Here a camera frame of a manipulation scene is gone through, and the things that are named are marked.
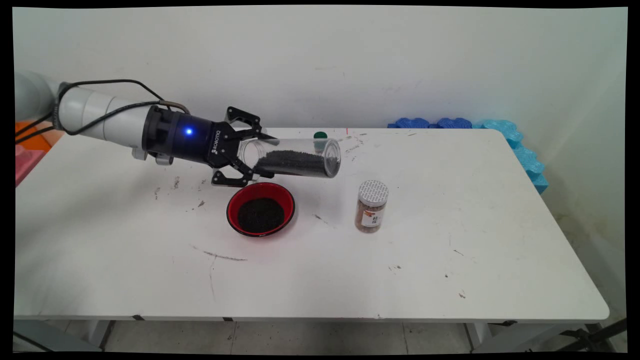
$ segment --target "green bottle cap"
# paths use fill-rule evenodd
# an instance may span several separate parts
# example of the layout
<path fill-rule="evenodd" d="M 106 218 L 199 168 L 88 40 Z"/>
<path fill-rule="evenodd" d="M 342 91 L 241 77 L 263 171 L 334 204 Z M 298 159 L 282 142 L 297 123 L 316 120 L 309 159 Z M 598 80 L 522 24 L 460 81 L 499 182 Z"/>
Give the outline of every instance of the green bottle cap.
<path fill-rule="evenodd" d="M 314 134 L 314 139 L 326 139 L 327 135 L 324 131 L 318 131 Z M 314 142 L 314 147 L 316 148 L 316 152 L 320 153 L 324 150 L 324 142 Z"/>

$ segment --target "red bowl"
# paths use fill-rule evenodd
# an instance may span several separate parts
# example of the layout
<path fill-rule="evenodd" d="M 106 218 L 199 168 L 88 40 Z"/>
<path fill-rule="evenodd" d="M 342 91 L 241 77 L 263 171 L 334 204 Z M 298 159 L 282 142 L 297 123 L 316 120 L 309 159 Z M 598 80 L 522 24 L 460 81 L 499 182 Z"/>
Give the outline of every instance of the red bowl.
<path fill-rule="evenodd" d="M 278 227 L 265 233 L 249 233 L 244 231 L 238 224 L 238 210 L 240 207 L 248 201 L 260 199 L 260 198 L 273 199 L 284 210 L 284 221 Z M 267 236 L 282 230 L 293 217 L 293 213 L 296 210 L 296 203 L 293 201 L 293 196 L 284 187 L 274 183 L 255 183 L 240 189 L 227 205 L 227 221 L 229 225 L 234 228 L 235 231 L 247 236 Z"/>

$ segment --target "black cable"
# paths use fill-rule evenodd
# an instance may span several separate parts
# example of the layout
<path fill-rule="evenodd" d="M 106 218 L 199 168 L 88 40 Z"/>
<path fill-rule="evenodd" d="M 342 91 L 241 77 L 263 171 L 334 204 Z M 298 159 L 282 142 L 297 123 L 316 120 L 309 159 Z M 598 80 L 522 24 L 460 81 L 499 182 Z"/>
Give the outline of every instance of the black cable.
<path fill-rule="evenodd" d="M 65 86 L 60 93 L 58 94 L 58 102 L 62 100 L 62 97 L 71 89 L 80 86 L 80 85 L 98 85 L 98 84 L 115 84 L 115 83 L 132 83 L 138 84 L 142 86 L 146 91 L 150 92 L 153 96 L 157 97 L 158 100 L 164 100 L 160 95 L 156 94 L 155 91 L 151 90 L 147 85 L 139 82 L 138 80 L 131 79 L 114 79 L 114 80 L 91 80 L 91 81 L 78 81 L 77 83 L 71 83 Z"/>
<path fill-rule="evenodd" d="M 49 127 L 45 127 L 44 129 L 35 131 L 34 133 L 28 134 L 25 137 L 19 138 L 18 140 L 15 141 L 15 144 L 18 145 L 19 143 L 25 141 L 25 140 L 29 140 L 30 138 L 34 137 L 34 136 L 38 136 L 42 133 L 46 133 L 47 131 L 53 130 L 54 127 L 53 126 L 49 126 Z"/>
<path fill-rule="evenodd" d="M 59 119 L 60 103 L 62 102 L 62 97 L 69 90 L 71 90 L 72 88 L 75 88 L 75 87 L 80 86 L 80 85 L 113 84 L 113 83 L 134 83 L 134 84 L 138 84 L 138 85 L 142 86 L 146 91 L 150 92 L 153 96 L 155 96 L 158 99 L 160 99 L 160 101 L 137 102 L 135 104 L 122 106 L 121 108 L 117 108 L 117 109 L 111 111 L 110 113 L 107 113 L 107 114 L 105 114 L 105 115 L 103 115 L 103 116 L 91 121 L 89 124 L 81 127 L 80 129 L 78 129 L 76 131 L 69 131 L 67 129 L 64 129 L 67 134 L 69 134 L 69 135 L 78 135 L 79 133 L 82 133 L 83 131 L 91 128 L 92 126 L 98 124 L 101 121 L 105 121 L 106 119 L 112 117 L 113 115 L 116 115 L 117 113 L 123 112 L 123 111 L 128 110 L 128 109 L 140 108 L 140 107 L 143 107 L 143 106 L 163 105 L 163 106 L 166 106 L 167 109 L 169 109 L 169 110 L 171 110 L 171 108 L 169 106 L 173 106 L 174 108 L 178 108 L 178 109 L 184 111 L 184 113 L 187 113 L 187 114 L 189 113 L 189 110 L 184 105 L 179 104 L 177 102 L 165 101 L 160 95 L 156 94 L 147 85 L 144 85 L 140 81 L 131 80 L 131 79 L 92 80 L 92 81 L 78 81 L 77 83 L 71 83 L 71 84 L 68 84 L 67 86 L 65 86 L 62 90 L 60 90 L 60 93 L 58 94 L 58 103 L 54 107 L 54 111 L 53 111 L 54 120 L 58 120 Z"/>
<path fill-rule="evenodd" d="M 141 108 L 143 106 L 149 106 L 149 105 L 167 105 L 167 104 L 171 104 L 174 107 L 180 108 L 180 104 L 174 103 L 174 102 L 170 102 L 170 101 L 145 101 L 145 102 L 136 102 L 135 104 L 129 104 L 129 105 L 125 105 L 122 106 L 121 108 L 117 108 L 115 110 L 113 110 L 110 113 L 106 113 L 103 116 L 95 119 L 94 121 L 91 121 L 89 124 L 79 128 L 78 130 L 75 131 L 69 131 L 69 130 L 65 130 L 67 132 L 67 134 L 69 135 L 78 135 L 79 133 L 82 133 L 83 131 L 91 128 L 92 126 L 98 124 L 101 121 L 105 121 L 106 119 L 112 117 L 113 115 L 116 115 L 117 113 L 121 113 L 125 110 L 129 110 L 129 109 L 133 109 L 133 108 Z"/>
<path fill-rule="evenodd" d="M 25 131 L 27 131 L 28 129 L 31 129 L 32 127 L 38 125 L 39 123 L 47 120 L 48 118 L 51 117 L 51 115 L 53 115 L 53 111 L 50 111 L 48 114 L 44 115 L 44 117 L 39 118 L 38 120 L 30 123 L 29 125 L 23 127 L 22 129 L 18 130 L 15 132 L 15 136 L 18 137 L 22 134 L 24 134 Z"/>

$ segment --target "white jar lid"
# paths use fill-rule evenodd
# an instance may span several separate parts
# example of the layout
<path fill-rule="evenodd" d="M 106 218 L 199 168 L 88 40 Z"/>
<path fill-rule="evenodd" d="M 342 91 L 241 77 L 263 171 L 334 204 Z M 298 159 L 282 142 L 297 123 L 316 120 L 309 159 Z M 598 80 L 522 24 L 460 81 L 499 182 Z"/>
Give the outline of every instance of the white jar lid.
<path fill-rule="evenodd" d="M 386 204 L 388 196 L 389 189 L 378 180 L 366 180 L 358 189 L 358 199 L 372 208 Z"/>

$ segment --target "black granules in bowl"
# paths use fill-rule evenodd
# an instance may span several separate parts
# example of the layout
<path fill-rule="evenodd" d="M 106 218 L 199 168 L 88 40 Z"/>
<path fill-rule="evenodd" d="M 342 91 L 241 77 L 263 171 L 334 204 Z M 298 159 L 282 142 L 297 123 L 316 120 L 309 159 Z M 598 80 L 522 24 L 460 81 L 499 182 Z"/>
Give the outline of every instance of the black granules in bowl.
<path fill-rule="evenodd" d="M 238 209 L 238 225 L 247 233 L 266 233 L 284 222 L 284 210 L 276 200 L 262 197 Z"/>
<path fill-rule="evenodd" d="M 328 176 L 324 168 L 324 158 L 321 155 L 293 150 L 270 151 L 255 164 L 255 167 L 276 174 Z"/>

